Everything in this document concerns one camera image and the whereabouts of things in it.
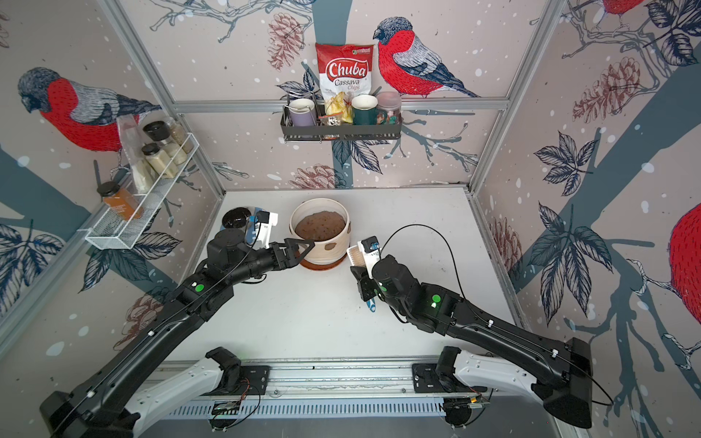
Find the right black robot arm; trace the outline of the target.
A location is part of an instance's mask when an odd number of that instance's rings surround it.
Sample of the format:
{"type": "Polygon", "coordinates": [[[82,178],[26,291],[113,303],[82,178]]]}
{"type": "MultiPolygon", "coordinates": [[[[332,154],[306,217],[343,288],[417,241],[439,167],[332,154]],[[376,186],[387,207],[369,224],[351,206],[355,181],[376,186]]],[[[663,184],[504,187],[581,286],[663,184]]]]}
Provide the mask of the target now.
{"type": "Polygon", "coordinates": [[[363,300],[377,297],[397,319],[418,330],[467,341],[516,366],[535,381],[526,387],[555,418],[593,425],[591,348],[581,339],[557,341],[499,319],[439,285],[422,283],[394,257],[350,259],[363,300]]]}

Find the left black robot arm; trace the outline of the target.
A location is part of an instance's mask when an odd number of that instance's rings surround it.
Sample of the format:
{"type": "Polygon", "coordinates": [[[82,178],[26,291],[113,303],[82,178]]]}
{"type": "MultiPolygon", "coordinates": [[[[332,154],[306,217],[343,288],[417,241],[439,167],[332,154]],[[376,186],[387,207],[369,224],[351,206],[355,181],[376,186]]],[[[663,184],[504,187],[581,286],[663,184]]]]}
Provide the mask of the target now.
{"type": "Polygon", "coordinates": [[[53,392],[41,403],[51,436],[138,437],[201,394],[217,387],[237,391],[240,361],[225,348],[211,350],[189,370],[150,389],[142,384],[233,297],[235,285],[293,268],[314,246],[311,240],[288,238],[255,249],[240,229],[218,232],[206,259],[128,347],[71,392],[53,392]]]}

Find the white ceramic pot with soil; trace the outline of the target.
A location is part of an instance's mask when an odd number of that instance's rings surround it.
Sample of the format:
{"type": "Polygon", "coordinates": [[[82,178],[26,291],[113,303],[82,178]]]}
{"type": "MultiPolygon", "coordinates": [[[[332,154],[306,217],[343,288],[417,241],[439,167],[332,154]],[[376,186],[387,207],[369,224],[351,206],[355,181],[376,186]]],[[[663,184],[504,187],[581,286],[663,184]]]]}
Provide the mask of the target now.
{"type": "Polygon", "coordinates": [[[347,256],[352,221],[338,201],[314,198],[301,203],[292,213],[288,228],[294,238],[316,243],[305,258],[312,263],[329,264],[347,256]]]}

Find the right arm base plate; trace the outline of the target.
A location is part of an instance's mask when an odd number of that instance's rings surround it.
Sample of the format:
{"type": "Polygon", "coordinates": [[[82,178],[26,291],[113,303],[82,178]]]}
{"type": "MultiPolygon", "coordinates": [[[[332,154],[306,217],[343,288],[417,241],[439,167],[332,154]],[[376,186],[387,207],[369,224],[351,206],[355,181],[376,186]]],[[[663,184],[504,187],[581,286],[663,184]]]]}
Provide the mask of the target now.
{"type": "Polygon", "coordinates": [[[436,363],[414,363],[412,377],[415,393],[450,393],[456,391],[452,376],[436,363]]]}

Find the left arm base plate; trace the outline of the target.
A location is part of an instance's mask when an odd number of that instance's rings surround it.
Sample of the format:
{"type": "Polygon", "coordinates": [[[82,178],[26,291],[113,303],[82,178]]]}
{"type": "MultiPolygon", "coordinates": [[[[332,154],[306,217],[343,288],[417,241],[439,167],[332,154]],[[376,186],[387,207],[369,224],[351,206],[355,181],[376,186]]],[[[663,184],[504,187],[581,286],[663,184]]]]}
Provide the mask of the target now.
{"type": "Polygon", "coordinates": [[[268,365],[244,365],[239,367],[230,395],[240,396],[245,392],[253,392],[264,396],[267,392],[271,367],[268,365]]]}

